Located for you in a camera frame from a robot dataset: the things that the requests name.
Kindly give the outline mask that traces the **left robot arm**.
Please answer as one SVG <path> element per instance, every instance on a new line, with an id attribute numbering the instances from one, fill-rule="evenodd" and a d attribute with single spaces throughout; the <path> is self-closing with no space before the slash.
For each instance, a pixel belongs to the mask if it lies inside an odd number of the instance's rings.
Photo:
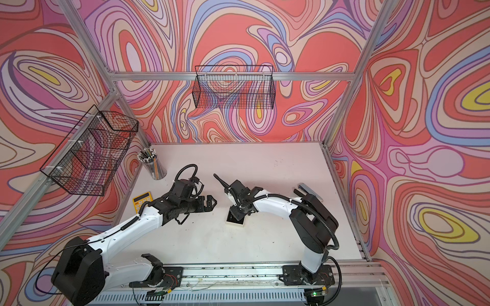
<path id="1" fill-rule="evenodd" d="M 169 192 L 142 204 L 122 224 L 85 240 L 71 239 L 61 251 L 51 282 L 72 305 L 87 305 L 101 292 L 125 284 L 158 287 L 168 274 L 155 256 L 145 253 L 139 260 L 120 264 L 113 264 L 112 259 L 180 215 L 211 212 L 217 203 L 211 195 L 199 195 L 195 180 L 178 180 Z"/>

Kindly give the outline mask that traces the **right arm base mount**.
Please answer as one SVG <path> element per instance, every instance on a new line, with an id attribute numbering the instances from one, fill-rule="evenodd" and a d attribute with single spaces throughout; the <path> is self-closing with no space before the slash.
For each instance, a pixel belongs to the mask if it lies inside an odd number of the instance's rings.
<path id="1" fill-rule="evenodd" d="M 284 265 L 278 279 L 286 286 L 325 286 L 336 284 L 330 265 L 321 265 L 317 272 L 310 272 L 302 265 Z"/>

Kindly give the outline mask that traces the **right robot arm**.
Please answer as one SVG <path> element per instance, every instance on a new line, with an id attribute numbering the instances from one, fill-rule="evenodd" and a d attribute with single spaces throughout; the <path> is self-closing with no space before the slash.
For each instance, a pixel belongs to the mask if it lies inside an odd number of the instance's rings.
<path id="1" fill-rule="evenodd" d="M 329 253 L 339 249 L 336 237 L 338 221 L 316 195 L 295 189 L 295 198 L 271 193 L 261 187 L 250 189 L 239 180 L 231 184 L 221 181 L 232 202 L 229 213 L 238 222 L 254 213 L 268 213 L 291 221 L 304 245 L 297 265 L 284 265 L 278 279 L 286 286 L 335 284 L 332 268 L 326 265 Z"/>

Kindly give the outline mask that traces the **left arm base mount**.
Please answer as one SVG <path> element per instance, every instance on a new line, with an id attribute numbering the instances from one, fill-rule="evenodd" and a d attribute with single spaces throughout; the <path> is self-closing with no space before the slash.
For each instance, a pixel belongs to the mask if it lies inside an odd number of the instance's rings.
<path id="1" fill-rule="evenodd" d="M 146 280 L 131 282 L 129 287 L 175 289 L 181 285 L 183 271 L 182 266 L 153 269 Z"/>

